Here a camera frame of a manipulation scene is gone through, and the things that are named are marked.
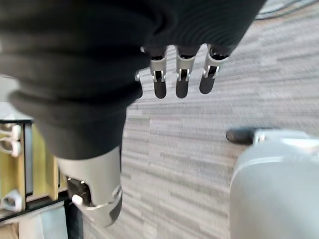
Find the cable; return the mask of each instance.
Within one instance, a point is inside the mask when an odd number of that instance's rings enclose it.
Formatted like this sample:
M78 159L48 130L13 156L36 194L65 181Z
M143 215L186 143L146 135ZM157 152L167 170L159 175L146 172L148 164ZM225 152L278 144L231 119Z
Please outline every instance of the cable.
M292 0L291 2L276 8L274 10L270 11L265 11L265 12L260 12L255 20L268 20L268 19L273 19L277 17L282 17L291 13L294 13L298 10L301 10L305 7L311 6L315 3L319 2L319 0ZM299 3L300 5L291 9L294 5Z

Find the striped carpet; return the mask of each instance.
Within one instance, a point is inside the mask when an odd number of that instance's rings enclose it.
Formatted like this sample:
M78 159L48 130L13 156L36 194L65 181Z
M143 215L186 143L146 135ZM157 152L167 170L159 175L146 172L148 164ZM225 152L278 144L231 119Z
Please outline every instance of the striped carpet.
M124 132L123 209L104 231L85 221L85 239L229 238L229 183L245 147L229 144L225 131L275 125L319 135L318 22L319 4L255 22L209 95L199 92L204 46L184 100L175 95L172 47L165 99L141 71L144 94Z

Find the black sweater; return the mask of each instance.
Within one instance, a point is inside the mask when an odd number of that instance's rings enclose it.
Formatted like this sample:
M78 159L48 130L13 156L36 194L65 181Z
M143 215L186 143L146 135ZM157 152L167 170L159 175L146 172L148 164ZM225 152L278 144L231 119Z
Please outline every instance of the black sweater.
M126 108L148 67L141 46L238 45L264 0L5 0L0 74L19 80L9 97L34 118L52 153L68 159L121 144Z

